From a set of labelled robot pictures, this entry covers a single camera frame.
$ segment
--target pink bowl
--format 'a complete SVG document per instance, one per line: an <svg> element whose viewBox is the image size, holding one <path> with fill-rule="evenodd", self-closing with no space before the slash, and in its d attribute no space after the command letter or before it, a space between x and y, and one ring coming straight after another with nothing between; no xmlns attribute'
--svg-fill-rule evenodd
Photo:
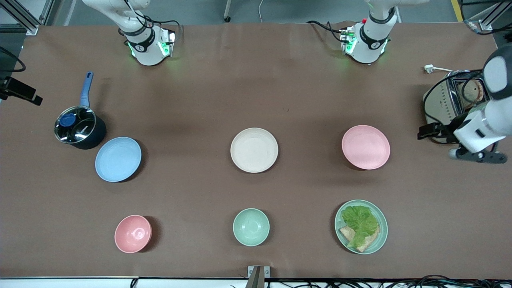
<svg viewBox="0 0 512 288"><path fill-rule="evenodd" d="M151 239L151 224L140 215L124 218L116 228L114 240L125 253L139 252Z"/></svg>
<svg viewBox="0 0 512 288"><path fill-rule="evenodd" d="M391 152L386 136L368 125L350 128L343 136L342 150L350 163L366 170L384 165Z"/></svg>

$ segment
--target green lettuce leaf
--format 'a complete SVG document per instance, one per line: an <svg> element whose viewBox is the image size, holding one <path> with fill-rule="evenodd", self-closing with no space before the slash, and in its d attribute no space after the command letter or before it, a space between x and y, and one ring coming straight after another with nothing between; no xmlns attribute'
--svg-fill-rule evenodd
<svg viewBox="0 0 512 288"><path fill-rule="evenodd" d="M377 231L379 223L373 216L370 208L364 206L349 206L342 212L343 221L355 231L354 238L349 242L349 247L355 248L365 243L367 236Z"/></svg>

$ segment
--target saucepan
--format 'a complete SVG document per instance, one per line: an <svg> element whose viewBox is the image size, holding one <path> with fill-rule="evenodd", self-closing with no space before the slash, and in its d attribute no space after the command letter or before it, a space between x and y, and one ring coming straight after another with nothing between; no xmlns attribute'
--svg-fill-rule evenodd
<svg viewBox="0 0 512 288"><path fill-rule="evenodd" d="M89 90L94 73L87 72L80 94L80 105L64 110L55 121L55 137L79 149L91 149L105 138L105 122L89 107Z"/></svg>

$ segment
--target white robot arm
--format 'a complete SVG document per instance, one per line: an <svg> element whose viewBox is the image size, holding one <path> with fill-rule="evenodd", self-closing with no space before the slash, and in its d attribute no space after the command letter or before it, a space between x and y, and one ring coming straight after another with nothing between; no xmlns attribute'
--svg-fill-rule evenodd
<svg viewBox="0 0 512 288"><path fill-rule="evenodd" d="M450 150L453 159L505 163L507 157L497 151L497 143L512 135L512 44L490 55L482 76L489 101L455 117L448 125L431 123L421 127L418 139L442 135L459 143L459 148Z"/></svg>
<svg viewBox="0 0 512 288"><path fill-rule="evenodd" d="M397 21L399 5L418 5L429 0L364 0L370 7L365 23L357 23L342 31L342 50L354 60L369 64L384 53L388 36Z"/></svg>
<svg viewBox="0 0 512 288"><path fill-rule="evenodd" d="M110 18L122 30L133 57L143 65L152 66L171 55L175 35L153 25L140 12L151 0L83 0Z"/></svg>

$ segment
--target green bowl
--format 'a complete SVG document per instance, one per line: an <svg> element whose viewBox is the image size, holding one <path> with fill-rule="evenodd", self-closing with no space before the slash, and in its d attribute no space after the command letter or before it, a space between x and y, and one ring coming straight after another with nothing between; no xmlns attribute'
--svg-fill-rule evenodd
<svg viewBox="0 0 512 288"><path fill-rule="evenodd" d="M242 210L234 218L234 237L245 246L257 246L267 239L270 222L267 215L256 208Z"/></svg>
<svg viewBox="0 0 512 288"><path fill-rule="evenodd" d="M348 244L349 241L343 236L343 234L339 231L342 227L346 226L347 224L343 221L342 218L342 212L345 210L345 208L349 206L364 206L370 208L370 211L372 212L373 216L377 218L377 222L380 226L380 233L377 236L377 239L373 241L373 243L364 251L359 252L356 248L349 248ZM343 204L336 213L336 217L334 218L334 230L336 231L336 235L338 236L339 241L345 246L348 250L356 253L356 254L372 254L377 252L382 246L384 245L386 239L388 238L388 222L386 221L386 218L384 217L384 214L382 211L375 206L373 203L370 203L368 201L364 200L351 200L347 203Z"/></svg>

